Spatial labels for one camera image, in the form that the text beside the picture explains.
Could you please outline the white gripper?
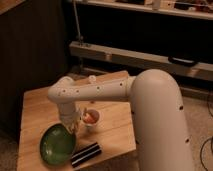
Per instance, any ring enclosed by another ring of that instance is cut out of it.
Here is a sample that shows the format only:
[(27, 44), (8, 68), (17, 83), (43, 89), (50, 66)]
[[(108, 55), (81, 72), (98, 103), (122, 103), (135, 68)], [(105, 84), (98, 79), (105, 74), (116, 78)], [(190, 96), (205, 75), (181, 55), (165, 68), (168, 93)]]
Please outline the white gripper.
[(81, 111), (74, 103), (59, 105), (59, 119), (65, 125), (70, 134), (75, 134), (79, 129)]

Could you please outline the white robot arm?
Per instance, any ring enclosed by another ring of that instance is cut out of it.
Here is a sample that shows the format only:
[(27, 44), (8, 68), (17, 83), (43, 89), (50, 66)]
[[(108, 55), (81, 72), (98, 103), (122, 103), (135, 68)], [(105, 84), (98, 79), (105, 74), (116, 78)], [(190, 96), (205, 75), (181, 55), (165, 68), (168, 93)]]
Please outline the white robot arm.
[(181, 91), (165, 71), (148, 69), (84, 85), (65, 76), (49, 88), (48, 98), (66, 126), (79, 117), (77, 101), (127, 101), (140, 171), (195, 171)]

